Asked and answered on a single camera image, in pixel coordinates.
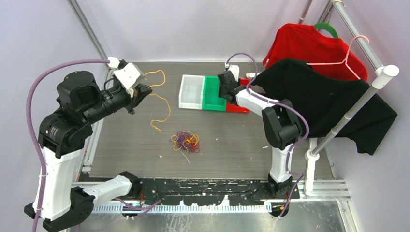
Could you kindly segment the green plastic bin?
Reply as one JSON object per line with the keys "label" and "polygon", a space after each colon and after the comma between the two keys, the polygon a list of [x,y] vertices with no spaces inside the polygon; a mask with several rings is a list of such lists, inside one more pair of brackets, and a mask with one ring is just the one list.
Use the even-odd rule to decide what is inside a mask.
{"label": "green plastic bin", "polygon": [[219,97],[220,82],[216,76],[205,76],[203,91],[203,110],[226,111],[227,101]]}

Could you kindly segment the red plastic bin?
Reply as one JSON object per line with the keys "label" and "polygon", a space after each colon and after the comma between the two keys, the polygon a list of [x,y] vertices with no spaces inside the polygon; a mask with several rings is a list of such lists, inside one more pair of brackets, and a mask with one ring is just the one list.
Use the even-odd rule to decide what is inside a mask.
{"label": "red plastic bin", "polygon": [[[250,82],[250,79],[247,79],[247,78],[240,78],[239,79],[239,84],[242,85],[242,86],[247,85],[249,82]],[[226,112],[248,114],[249,109],[247,109],[245,107],[240,107],[240,106],[237,106],[237,105],[234,105],[232,103],[227,102],[226,103]]]}

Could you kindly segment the white plastic bin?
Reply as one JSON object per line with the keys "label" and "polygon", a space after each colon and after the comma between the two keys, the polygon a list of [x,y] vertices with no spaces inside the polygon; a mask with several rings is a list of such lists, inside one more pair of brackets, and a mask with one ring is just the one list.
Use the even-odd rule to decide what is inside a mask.
{"label": "white plastic bin", "polygon": [[181,109],[203,109],[203,92],[205,76],[182,75],[178,95],[178,107]]}

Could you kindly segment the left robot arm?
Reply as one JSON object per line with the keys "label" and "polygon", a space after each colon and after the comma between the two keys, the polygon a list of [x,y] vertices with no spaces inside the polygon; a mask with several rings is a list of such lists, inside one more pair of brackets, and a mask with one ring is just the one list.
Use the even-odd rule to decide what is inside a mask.
{"label": "left robot arm", "polygon": [[117,79],[114,86],[100,90],[92,73],[72,72],[58,84],[59,108],[40,124],[36,139],[45,160],[45,188],[37,195],[43,198],[40,217],[43,228],[59,232],[85,221],[92,210],[107,201],[126,196],[140,196],[140,179],[127,172],[92,187],[73,187],[76,160],[93,133],[92,125],[126,109],[134,109],[152,89],[137,84],[130,95]]}

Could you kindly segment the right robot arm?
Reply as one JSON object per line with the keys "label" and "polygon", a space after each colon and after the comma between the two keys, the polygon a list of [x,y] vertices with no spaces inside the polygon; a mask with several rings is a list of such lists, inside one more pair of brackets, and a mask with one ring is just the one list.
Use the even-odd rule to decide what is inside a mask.
{"label": "right robot arm", "polygon": [[292,185],[290,162],[293,145],[302,133],[302,126],[292,103],[289,100],[269,99],[256,93],[241,85],[231,71],[219,73],[218,80],[219,97],[262,118],[266,140],[272,146],[272,165],[267,188],[273,198],[281,198]]}

